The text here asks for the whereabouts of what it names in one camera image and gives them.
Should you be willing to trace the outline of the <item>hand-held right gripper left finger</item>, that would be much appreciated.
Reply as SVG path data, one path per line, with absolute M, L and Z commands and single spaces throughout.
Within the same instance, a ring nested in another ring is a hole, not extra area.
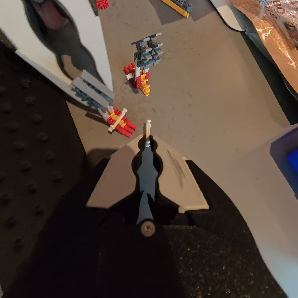
M 132 162 L 140 151 L 138 142 L 142 137 L 142 134 L 137 136 L 110 156 L 86 207 L 110 208 L 134 192 L 137 178 Z

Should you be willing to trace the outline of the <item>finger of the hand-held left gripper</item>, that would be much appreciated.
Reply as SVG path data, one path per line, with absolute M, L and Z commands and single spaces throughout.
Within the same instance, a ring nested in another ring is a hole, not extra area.
M 28 22 L 22 1 L 0 1 L 0 28 L 20 58 L 76 99 L 75 92 L 70 87 L 72 80 L 59 67 L 55 54 L 36 36 Z
M 83 70 L 113 90 L 113 80 L 102 25 L 90 1 L 51 1 L 66 19 L 50 33 L 50 42 L 59 68 L 73 80 Z

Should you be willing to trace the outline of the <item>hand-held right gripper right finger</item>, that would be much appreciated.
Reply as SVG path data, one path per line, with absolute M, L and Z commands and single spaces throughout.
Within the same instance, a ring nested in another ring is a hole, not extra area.
M 195 180 L 187 159 L 157 136 L 150 136 L 156 178 L 156 200 L 177 208 L 179 213 L 208 210 L 209 205 Z

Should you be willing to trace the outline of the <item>grey red yellow toy assembly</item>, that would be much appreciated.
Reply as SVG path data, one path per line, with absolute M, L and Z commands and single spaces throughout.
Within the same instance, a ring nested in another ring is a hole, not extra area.
M 130 81 L 136 90 L 140 90 L 146 97 L 150 95 L 149 68 L 161 61 L 163 43 L 157 41 L 162 32 L 149 35 L 131 43 L 136 47 L 133 62 L 123 67 L 126 80 Z
M 136 130 L 127 118 L 128 110 L 114 107 L 115 94 L 105 84 L 96 79 L 86 70 L 80 72 L 70 83 L 70 89 L 75 93 L 76 100 L 95 110 L 104 123 L 108 132 L 118 132 L 130 138 Z

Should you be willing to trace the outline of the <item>person's left hand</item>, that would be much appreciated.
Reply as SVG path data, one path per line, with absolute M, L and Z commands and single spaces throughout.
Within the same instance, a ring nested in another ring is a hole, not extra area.
M 43 2 L 41 4 L 41 18 L 46 27 L 53 30 L 59 30 L 69 22 L 52 2 Z

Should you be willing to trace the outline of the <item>yellow toy rod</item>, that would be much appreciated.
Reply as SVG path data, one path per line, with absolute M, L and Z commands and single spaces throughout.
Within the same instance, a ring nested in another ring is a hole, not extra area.
M 182 8 L 178 4 L 176 4 L 175 2 L 173 2 L 171 0 L 161 0 L 161 1 L 163 3 L 165 3 L 166 5 L 168 5 L 169 7 L 171 7 L 176 12 L 178 12 L 179 14 L 181 14 L 183 17 L 185 17 L 185 18 L 189 17 L 189 13 L 184 8 Z

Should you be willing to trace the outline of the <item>grey toy connector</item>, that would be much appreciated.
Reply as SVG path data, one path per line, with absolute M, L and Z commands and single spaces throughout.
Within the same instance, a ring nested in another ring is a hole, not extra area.
M 172 2 L 174 2 L 176 5 L 178 5 L 188 13 L 192 11 L 192 4 L 190 0 L 172 0 Z

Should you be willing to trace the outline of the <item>blue plastic bin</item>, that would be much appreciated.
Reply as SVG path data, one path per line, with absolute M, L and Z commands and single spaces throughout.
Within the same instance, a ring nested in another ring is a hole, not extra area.
M 272 142 L 270 155 L 298 198 L 298 127 Z

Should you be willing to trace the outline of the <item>instruction sheet on white stand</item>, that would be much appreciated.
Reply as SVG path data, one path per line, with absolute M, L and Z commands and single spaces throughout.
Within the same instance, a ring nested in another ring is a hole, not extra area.
M 211 0 L 220 17 L 231 29 L 243 32 L 246 29 L 241 12 L 236 9 L 231 0 Z

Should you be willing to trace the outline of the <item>toy parts bag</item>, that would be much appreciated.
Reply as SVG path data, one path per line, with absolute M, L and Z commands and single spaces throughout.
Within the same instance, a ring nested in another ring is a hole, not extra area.
M 297 99 L 298 5 L 294 0 L 231 1 L 254 27 L 263 48 L 274 61 L 283 81 Z

